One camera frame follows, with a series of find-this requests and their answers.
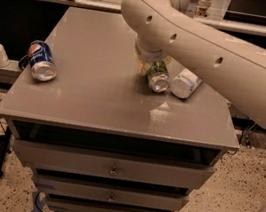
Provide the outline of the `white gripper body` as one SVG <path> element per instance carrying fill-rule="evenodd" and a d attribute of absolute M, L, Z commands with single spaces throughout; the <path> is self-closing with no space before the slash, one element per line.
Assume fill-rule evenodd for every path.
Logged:
<path fill-rule="evenodd" d="M 171 62 L 171 57 L 164 50 L 153 45 L 144 39 L 144 36 L 137 34 L 135 36 L 135 52 L 138 58 L 146 63 L 164 61 L 167 64 Z"/>

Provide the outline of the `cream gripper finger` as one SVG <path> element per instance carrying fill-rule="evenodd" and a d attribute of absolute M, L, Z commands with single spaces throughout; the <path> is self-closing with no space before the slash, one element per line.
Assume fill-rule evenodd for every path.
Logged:
<path fill-rule="evenodd" d="M 149 69 L 152 67 L 150 63 L 146 63 L 140 59 L 137 59 L 136 61 L 138 72 L 141 76 L 145 76 L 148 74 Z"/>

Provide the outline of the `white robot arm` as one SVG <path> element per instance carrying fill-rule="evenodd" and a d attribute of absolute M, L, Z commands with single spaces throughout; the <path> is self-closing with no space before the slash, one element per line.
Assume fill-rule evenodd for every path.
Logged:
<path fill-rule="evenodd" d="M 190 0 L 122 0 L 146 63 L 170 55 L 266 129 L 266 50 L 185 15 Z"/>

